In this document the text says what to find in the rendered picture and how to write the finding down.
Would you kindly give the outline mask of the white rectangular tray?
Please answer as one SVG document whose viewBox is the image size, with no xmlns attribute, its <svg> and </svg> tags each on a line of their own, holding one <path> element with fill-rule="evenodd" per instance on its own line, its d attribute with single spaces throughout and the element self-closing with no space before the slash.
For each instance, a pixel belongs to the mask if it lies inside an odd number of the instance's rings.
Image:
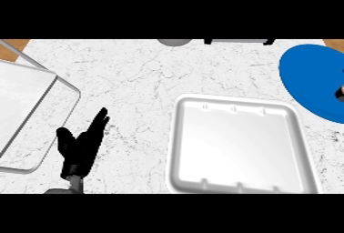
<svg viewBox="0 0 344 233">
<path fill-rule="evenodd" d="M 180 95 L 171 112 L 165 183 L 179 194 L 319 194 L 322 184 L 292 105 Z"/>
</svg>

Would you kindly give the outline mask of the blue round plate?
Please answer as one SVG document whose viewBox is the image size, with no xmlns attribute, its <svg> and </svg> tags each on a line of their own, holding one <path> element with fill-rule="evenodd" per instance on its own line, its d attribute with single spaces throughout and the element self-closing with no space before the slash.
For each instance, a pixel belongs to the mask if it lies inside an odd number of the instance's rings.
<svg viewBox="0 0 344 233">
<path fill-rule="evenodd" d="M 298 104 L 323 119 L 344 124 L 344 54 L 319 45 L 298 45 L 279 59 L 279 76 Z"/>
</svg>

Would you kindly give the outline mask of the grey round object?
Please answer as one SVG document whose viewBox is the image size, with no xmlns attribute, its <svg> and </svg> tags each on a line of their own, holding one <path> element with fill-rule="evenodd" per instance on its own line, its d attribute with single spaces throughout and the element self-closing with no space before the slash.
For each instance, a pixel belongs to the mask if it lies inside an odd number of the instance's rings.
<svg viewBox="0 0 344 233">
<path fill-rule="evenodd" d="M 165 46 L 185 46 L 191 39 L 158 39 L 158 42 Z"/>
</svg>

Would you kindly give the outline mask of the steel kitchen sink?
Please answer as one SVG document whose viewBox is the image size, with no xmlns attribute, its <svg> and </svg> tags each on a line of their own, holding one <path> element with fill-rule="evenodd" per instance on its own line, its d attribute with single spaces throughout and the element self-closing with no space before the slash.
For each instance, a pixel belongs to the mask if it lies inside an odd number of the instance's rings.
<svg viewBox="0 0 344 233">
<path fill-rule="evenodd" d="M 0 173 L 33 173 L 81 99 L 80 89 L 3 39 L 30 65 L 0 58 Z"/>
</svg>

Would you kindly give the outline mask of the grey appliance with black feet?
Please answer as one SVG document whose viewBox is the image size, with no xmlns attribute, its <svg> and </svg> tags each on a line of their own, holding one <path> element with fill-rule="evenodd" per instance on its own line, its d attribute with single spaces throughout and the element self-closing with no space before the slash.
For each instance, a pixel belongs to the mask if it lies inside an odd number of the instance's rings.
<svg viewBox="0 0 344 233">
<path fill-rule="evenodd" d="M 276 39 L 204 39 L 207 45 L 213 43 L 261 43 L 264 46 L 269 46 L 275 41 Z"/>
</svg>

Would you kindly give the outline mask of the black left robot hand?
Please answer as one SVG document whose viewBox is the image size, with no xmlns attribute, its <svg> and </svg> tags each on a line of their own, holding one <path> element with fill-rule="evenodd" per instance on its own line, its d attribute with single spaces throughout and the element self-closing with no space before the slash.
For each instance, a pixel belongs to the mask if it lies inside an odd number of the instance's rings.
<svg viewBox="0 0 344 233">
<path fill-rule="evenodd" d="M 92 170 L 109 122 L 108 109 L 100 108 L 90 127 L 75 137 L 65 127 L 56 129 L 58 151 L 64 157 L 61 178 L 84 178 Z"/>
</svg>

